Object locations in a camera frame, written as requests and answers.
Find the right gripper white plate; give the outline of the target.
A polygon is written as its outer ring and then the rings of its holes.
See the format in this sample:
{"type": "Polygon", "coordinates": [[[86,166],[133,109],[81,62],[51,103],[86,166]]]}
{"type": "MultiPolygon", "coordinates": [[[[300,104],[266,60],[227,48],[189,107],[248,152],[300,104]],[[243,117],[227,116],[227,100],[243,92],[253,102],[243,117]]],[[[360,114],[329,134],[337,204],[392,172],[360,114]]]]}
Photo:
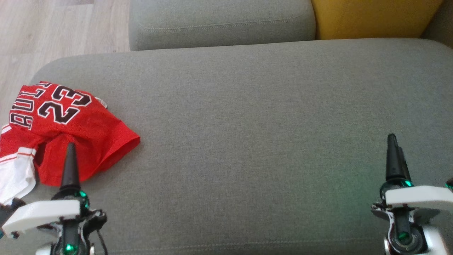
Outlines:
{"type": "Polygon", "coordinates": [[[387,136],[386,183],[372,213],[389,228],[385,255],[453,255],[446,239],[431,220],[440,213],[453,215],[453,191],[447,187],[414,186],[395,134],[387,136]]]}

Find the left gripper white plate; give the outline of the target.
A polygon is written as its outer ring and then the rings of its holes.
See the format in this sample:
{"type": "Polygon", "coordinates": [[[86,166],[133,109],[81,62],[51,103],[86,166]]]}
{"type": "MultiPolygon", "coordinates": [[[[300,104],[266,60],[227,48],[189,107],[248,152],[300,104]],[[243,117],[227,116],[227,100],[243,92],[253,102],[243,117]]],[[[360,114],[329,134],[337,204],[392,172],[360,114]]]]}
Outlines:
{"type": "Polygon", "coordinates": [[[26,231],[37,229],[56,240],[41,245],[35,255],[108,255],[100,233],[106,222],[107,214],[92,210],[88,195],[81,190],[76,147],[69,143],[60,191],[52,200],[18,208],[3,224],[2,236],[18,239],[26,231]]]}

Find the red number 23 jersey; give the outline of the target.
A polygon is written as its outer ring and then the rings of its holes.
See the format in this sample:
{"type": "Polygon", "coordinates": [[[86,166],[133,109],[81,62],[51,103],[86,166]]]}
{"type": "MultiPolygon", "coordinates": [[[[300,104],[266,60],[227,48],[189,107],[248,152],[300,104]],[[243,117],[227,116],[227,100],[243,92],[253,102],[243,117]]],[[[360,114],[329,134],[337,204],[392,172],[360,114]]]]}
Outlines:
{"type": "Polygon", "coordinates": [[[140,136],[90,93],[44,81],[25,85],[0,129],[0,203],[23,198],[37,181],[59,187],[70,143],[79,180],[86,181],[139,142],[140,136]]]}

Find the yellow sofa cushion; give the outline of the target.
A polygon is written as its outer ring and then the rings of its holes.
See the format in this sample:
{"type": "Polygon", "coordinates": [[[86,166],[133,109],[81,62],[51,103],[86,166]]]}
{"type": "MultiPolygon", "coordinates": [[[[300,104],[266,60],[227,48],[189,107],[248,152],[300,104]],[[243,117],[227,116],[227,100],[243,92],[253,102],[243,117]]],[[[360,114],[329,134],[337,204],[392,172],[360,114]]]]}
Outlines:
{"type": "Polygon", "coordinates": [[[316,37],[419,38],[444,0],[311,0],[316,37]]]}

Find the grey sofa seat cushion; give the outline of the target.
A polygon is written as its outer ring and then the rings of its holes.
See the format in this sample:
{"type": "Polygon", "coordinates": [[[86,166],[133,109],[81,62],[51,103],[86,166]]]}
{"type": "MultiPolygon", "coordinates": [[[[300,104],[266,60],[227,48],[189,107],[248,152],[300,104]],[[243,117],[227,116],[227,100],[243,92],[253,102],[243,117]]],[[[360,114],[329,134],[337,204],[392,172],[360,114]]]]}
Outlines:
{"type": "MultiPolygon", "coordinates": [[[[453,49],[335,39],[62,58],[25,85],[88,92],[140,136],[81,189],[109,255],[385,255],[371,206],[395,134],[416,186],[453,177],[453,49]]],[[[21,87],[0,100],[0,129],[21,87]]],[[[34,254],[37,229],[0,238],[34,254]]]]}

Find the grey sofa back cushion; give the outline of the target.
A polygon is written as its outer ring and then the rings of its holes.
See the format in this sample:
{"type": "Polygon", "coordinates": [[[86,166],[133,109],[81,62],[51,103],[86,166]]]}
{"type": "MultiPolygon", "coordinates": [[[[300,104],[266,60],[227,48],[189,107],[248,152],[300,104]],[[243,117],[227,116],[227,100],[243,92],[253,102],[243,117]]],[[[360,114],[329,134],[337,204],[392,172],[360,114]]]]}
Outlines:
{"type": "Polygon", "coordinates": [[[311,0],[131,0],[131,51],[314,40],[311,0]]]}

